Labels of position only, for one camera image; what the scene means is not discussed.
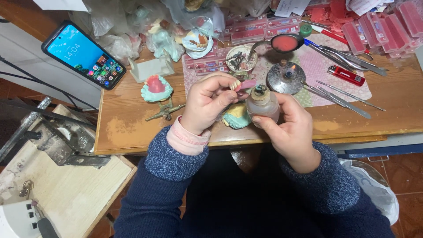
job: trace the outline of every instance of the metal tin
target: metal tin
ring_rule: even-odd
[[[294,73],[291,77],[285,77],[286,71],[295,65]],[[284,94],[295,94],[299,92],[304,84],[301,81],[305,81],[304,70],[296,63],[286,62],[285,66],[280,64],[273,65],[267,74],[267,85],[272,91],[284,93]]]

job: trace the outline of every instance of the melted red wax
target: melted red wax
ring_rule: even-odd
[[[277,36],[272,40],[272,46],[280,51],[290,51],[297,47],[298,41],[292,36]]]
[[[165,85],[160,82],[158,75],[152,75],[146,80],[148,90],[152,93],[162,93],[165,91]]]

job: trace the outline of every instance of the phone case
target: phone case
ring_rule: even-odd
[[[77,70],[76,68],[72,67],[71,65],[68,65],[65,61],[63,61],[62,59],[54,56],[53,54],[51,54],[50,52],[47,51],[47,48],[50,46],[50,44],[56,39],[56,37],[60,34],[60,32],[62,32],[62,30],[67,26],[67,25],[72,25],[74,26],[80,33],[82,33],[85,37],[87,37],[89,40],[91,40],[98,48],[100,48],[101,50],[103,50],[105,53],[107,53],[107,55],[113,59],[115,62],[118,62],[120,64],[120,66],[122,67],[122,74],[120,75],[120,77],[117,77],[114,81],[113,84],[110,84],[109,87],[104,86],[103,84],[101,84],[99,81],[90,78],[89,76],[82,74],[79,70]],[[94,40],[92,40],[92,38],[87,35],[84,31],[82,31],[75,23],[69,21],[69,20],[64,20],[62,22],[62,24],[43,42],[43,44],[41,44],[41,50],[44,52],[44,54],[52,57],[53,59],[59,61],[60,63],[62,63],[63,65],[65,65],[66,67],[72,69],[73,71],[75,71],[76,73],[78,73],[79,75],[89,79],[91,82],[94,82],[95,84],[99,85],[100,87],[106,89],[106,90],[112,90],[116,84],[120,81],[120,79],[122,78],[122,76],[125,75],[126,73],[126,68],[125,66],[118,61],[117,59],[115,59],[113,56],[110,55],[110,53],[108,53],[105,49],[103,49],[103,47],[101,47],[100,45],[98,45]]]

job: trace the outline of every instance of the lighter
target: lighter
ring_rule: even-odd
[[[360,77],[355,73],[351,73],[350,71],[336,65],[332,65],[331,67],[329,67],[327,72],[357,86],[362,86],[364,84],[364,81],[366,80],[365,78]]]

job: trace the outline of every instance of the cable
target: cable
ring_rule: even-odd
[[[97,108],[95,108],[95,107],[93,107],[92,105],[90,105],[90,104],[88,104],[88,103],[86,103],[86,102],[84,102],[84,101],[80,100],[79,98],[77,98],[77,97],[73,96],[72,94],[69,94],[69,93],[67,93],[67,92],[65,92],[65,91],[63,91],[63,90],[61,90],[61,89],[59,89],[59,88],[54,87],[53,85],[50,85],[50,84],[48,84],[48,83],[46,83],[46,82],[44,82],[44,81],[42,81],[42,80],[38,79],[37,77],[35,77],[35,76],[33,76],[32,74],[30,74],[30,73],[26,72],[25,70],[23,70],[23,69],[19,68],[18,66],[14,65],[13,63],[11,63],[11,62],[7,61],[5,58],[3,58],[3,57],[1,57],[1,56],[0,56],[0,61],[2,61],[3,63],[5,63],[5,64],[7,64],[7,65],[9,65],[9,66],[11,66],[11,67],[12,67],[12,68],[14,68],[14,69],[17,69],[17,70],[18,70],[19,72],[21,72],[21,73],[28,75],[29,77],[33,78],[33,79],[34,79],[37,83],[44,84],[44,85],[46,85],[46,86],[49,86],[49,87],[50,87],[50,88],[52,88],[52,89],[55,89],[55,90],[57,90],[57,91],[59,91],[59,92],[62,92],[62,93],[64,93],[64,94],[67,94],[68,96],[71,96],[72,98],[74,98],[74,99],[75,99],[75,100],[77,100],[78,102],[81,102],[81,103],[83,103],[83,104],[85,104],[85,105],[89,106],[90,108],[94,109],[95,111],[99,111]]]
[[[26,80],[29,80],[29,81],[32,81],[32,82],[36,82],[36,83],[40,83],[40,84],[42,84],[42,85],[46,85],[46,86],[48,86],[46,83],[44,83],[44,82],[37,82],[36,80],[34,80],[34,79],[30,78],[30,77],[23,77],[23,76],[20,76],[20,75],[11,74],[11,73],[2,72],[2,71],[0,71],[0,74],[2,74],[2,75],[9,75],[9,76],[18,77],[18,78],[23,78],[23,79],[26,79]],[[72,98],[70,98],[70,97],[69,97],[69,95],[68,95],[67,93],[63,93],[63,94],[64,94],[67,98],[69,98],[69,100],[72,102],[72,104],[74,105],[74,107],[75,107],[76,109],[79,109],[79,107],[75,104],[75,102],[72,100]]]

